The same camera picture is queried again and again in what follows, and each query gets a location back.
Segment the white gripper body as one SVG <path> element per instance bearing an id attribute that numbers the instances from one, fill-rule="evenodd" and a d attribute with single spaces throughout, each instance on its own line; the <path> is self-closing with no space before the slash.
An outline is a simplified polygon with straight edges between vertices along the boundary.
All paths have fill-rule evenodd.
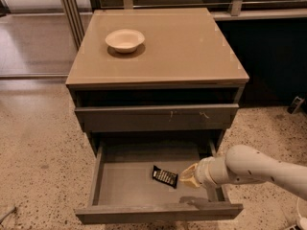
<path id="1" fill-rule="evenodd" d="M 231 181 L 225 157 L 206 157 L 197 165 L 194 176 L 204 188 L 217 188 Z"/>

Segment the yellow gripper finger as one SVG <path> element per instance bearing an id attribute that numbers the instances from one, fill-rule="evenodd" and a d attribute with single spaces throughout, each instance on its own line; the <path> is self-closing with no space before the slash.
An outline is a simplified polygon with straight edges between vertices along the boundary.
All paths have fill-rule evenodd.
<path id="1" fill-rule="evenodd" d="M 185 169 L 182 173 L 181 173 L 181 177 L 182 178 L 189 178 L 192 177 L 195 173 L 196 167 L 197 167 L 197 163 L 192 164 L 191 166 L 189 166 L 187 169 Z"/>
<path id="2" fill-rule="evenodd" d="M 181 177 L 179 181 L 182 182 L 185 186 L 195 188 L 195 189 L 201 186 L 201 184 L 196 180 L 194 176 L 187 177 L 187 178 Z"/>

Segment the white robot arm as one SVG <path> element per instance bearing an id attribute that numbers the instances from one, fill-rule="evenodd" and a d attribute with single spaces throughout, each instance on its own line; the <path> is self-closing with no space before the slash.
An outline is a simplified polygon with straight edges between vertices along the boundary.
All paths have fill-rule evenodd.
<path id="1" fill-rule="evenodd" d="M 184 170 L 179 181 L 192 188 L 206 189 L 224 184 L 270 182 L 307 199 L 306 167 L 273 159 L 245 145 L 231 147 L 222 156 L 203 158 Z"/>

